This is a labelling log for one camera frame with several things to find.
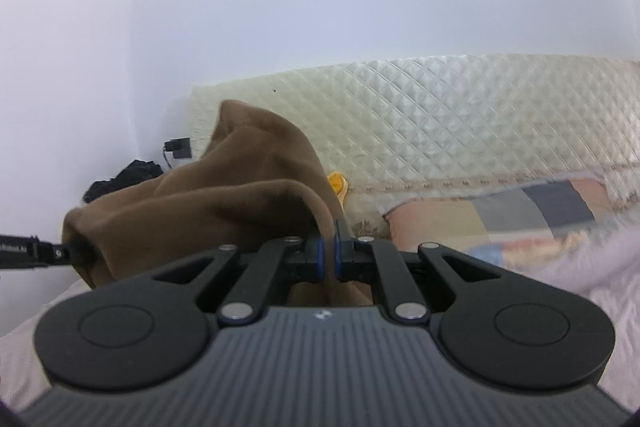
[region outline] yellow object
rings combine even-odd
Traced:
[[[334,190],[335,195],[338,196],[341,206],[344,207],[344,197],[347,195],[349,189],[349,183],[347,178],[341,172],[332,172],[326,177],[329,180],[331,188]]]

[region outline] cream quilted panel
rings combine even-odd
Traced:
[[[218,104],[236,98],[283,115],[327,171],[354,192],[481,187],[568,171],[613,171],[636,190],[640,67],[562,55],[372,60],[197,87],[200,155]]]

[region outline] color block pillow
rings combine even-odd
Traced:
[[[400,250],[425,241],[507,267],[543,263],[584,238],[581,230],[612,213],[595,179],[548,182],[475,198],[423,198],[386,214]],[[494,257],[500,257],[500,263]]]

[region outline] brown cloth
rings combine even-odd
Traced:
[[[334,219],[344,217],[305,135],[270,111],[225,100],[204,155],[162,176],[66,214],[62,240],[84,239],[101,257],[76,267],[105,285],[225,243],[255,251],[268,240],[319,230],[324,285],[296,285],[298,305],[366,305],[352,283],[333,277]]]

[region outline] metal pin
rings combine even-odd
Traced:
[[[417,302],[403,302],[394,310],[401,319],[421,319],[427,314],[427,308]]]
[[[246,302],[229,302],[220,309],[220,314],[223,317],[231,319],[233,321],[239,321],[247,318],[254,312],[254,309]]]

